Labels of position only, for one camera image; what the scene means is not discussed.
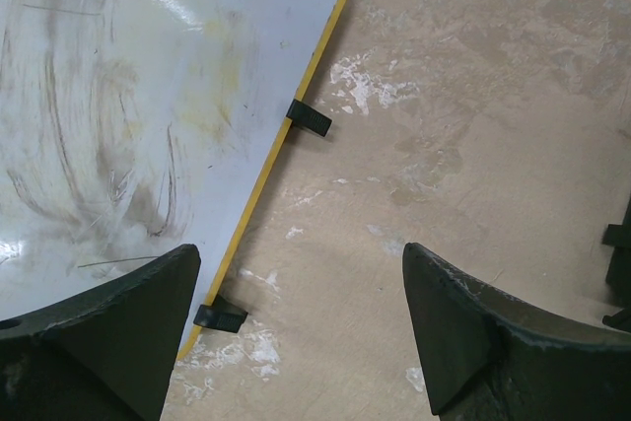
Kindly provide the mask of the yellow framed whiteboard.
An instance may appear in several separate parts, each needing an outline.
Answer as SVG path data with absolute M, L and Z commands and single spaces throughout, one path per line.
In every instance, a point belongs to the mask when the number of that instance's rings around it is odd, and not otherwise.
M 1 334 L 183 244 L 200 328 L 347 0 L 1 0 Z

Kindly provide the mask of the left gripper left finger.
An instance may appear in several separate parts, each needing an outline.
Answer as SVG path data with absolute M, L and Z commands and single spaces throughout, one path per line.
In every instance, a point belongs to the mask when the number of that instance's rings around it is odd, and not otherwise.
M 201 259 L 182 245 L 140 268 L 1 321 L 4 420 L 157 420 Z

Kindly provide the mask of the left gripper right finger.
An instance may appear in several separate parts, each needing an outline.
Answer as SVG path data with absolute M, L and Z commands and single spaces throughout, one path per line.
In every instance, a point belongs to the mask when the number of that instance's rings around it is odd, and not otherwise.
M 539 309 L 419 244 L 405 246 L 402 273 L 440 419 L 629 419 L 629 334 Z

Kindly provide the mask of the black and white sorting tray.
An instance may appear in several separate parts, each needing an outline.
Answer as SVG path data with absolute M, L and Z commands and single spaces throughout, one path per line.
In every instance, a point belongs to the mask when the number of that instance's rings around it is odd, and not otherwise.
M 631 205 L 628 204 L 620 224 L 608 224 L 601 243 L 612 248 L 605 283 L 612 303 L 619 310 L 604 316 L 602 323 L 611 328 L 630 332 L 630 218 Z

